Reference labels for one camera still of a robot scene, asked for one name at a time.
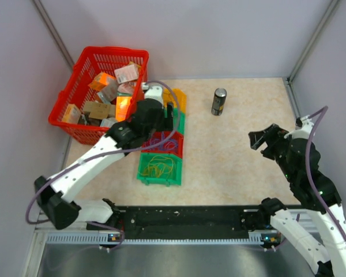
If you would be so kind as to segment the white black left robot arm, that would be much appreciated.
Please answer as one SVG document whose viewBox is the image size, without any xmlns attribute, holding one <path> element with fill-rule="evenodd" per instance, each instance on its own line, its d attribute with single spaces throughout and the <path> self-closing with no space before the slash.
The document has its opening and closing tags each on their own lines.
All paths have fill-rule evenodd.
<svg viewBox="0 0 346 277">
<path fill-rule="evenodd" d="M 133 149 L 142 150 L 156 131 L 172 131 L 173 104 L 167 107 L 154 99 L 137 103 L 132 116 L 112 125 L 98 142 L 76 162 L 52 177 L 38 177 L 34 182 L 36 201 L 57 230 L 74 222 L 98 222 L 107 229 L 118 225 L 119 215 L 110 200 L 77 204 L 80 190 L 114 162 Z"/>
</svg>

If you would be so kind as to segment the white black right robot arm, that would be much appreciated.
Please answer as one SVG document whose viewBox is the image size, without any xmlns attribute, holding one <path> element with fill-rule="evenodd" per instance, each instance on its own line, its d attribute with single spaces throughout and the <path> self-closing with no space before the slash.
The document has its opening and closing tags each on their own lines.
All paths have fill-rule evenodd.
<svg viewBox="0 0 346 277">
<path fill-rule="evenodd" d="M 277 198 L 259 205 L 258 223 L 274 228 L 303 256 L 315 276 L 346 276 L 346 220 L 341 197 L 331 179 L 319 170 L 320 153 L 310 141 L 314 124 L 297 119 L 294 131 L 272 124 L 250 132 L 250 147 L 262 144 L 263 157 L 280 167 L 294 197 L 306 210 L 321 237 L 318 242 Z"/>
</svg>

